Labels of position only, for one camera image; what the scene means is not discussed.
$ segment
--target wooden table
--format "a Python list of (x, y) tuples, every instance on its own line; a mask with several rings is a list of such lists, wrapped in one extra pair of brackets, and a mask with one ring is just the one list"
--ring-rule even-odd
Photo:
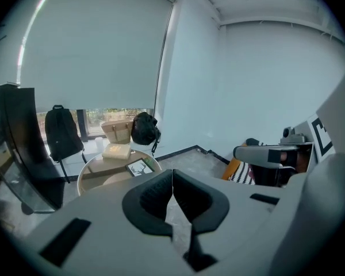
[(137, 179), (138, 177), (133, 177), (125, 166), (140, 158), (143, 158), (155, 172), (162, 171), (157, 160), (142, 151), (132, 150), (127, 160), (103, 158), (99, 154), (87, 162), (80, 172), (77, 181), (78, 195), (105, 184), (130, 178)]

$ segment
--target tan bag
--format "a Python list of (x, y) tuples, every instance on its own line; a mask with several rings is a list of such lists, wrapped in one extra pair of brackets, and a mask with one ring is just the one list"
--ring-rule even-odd
[(121, 120), (105, 122), (101, 125), (106, 137), (113, 144), (129, 144), (131, 142), (133, 121)]

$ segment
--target book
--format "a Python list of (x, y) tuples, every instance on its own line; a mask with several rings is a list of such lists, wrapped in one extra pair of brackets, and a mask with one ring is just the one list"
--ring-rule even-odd
[(103, 158), (109, 159), (128, 159), (131, 155), (129, 144), (109, 144), (102, 153)]

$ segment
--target white robot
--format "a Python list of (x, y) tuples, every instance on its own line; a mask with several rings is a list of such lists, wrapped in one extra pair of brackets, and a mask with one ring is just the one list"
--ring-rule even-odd
[[(308, 122), (285, 130), (278, 146), (235, 149), (240, 160), (281, 168), (273, 151), (318, 142), (308, 171), (291, 176), (286, 187), (197, 180), (178, 170), (147, 174), (85, 193), (46, 219), (18, 248), (48, 275), (296, 273), (345, 219), (345, 77), (316, 114), (321, 125), (315, 126), (327, 128), (334, 154), (322, 142), (320, 153)], [(183, 258), (165, 223), (172, 193), (192, 224)]]

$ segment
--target striped pillow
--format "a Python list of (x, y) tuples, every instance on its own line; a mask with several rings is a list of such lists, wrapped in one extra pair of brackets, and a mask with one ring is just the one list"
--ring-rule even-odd
[(231, 175), (229, 181), (234, 181), (237, 183), (255, 185), (254, 175), (251, 165), (248, 163), (240, 162), (239, 167), (234, 174)]
[[(263, 142), (255, 140), (253, 138), (247, 139), (247, 145), (263, 146)], [(254, 173), (252, 167), (248, 163), (240, 162), (239, 167), (236, 169), (234, 174), (229, 178), (229, 181), (234, 181), (236, 183), (243, 183), (249, 185), (255, 185)]]

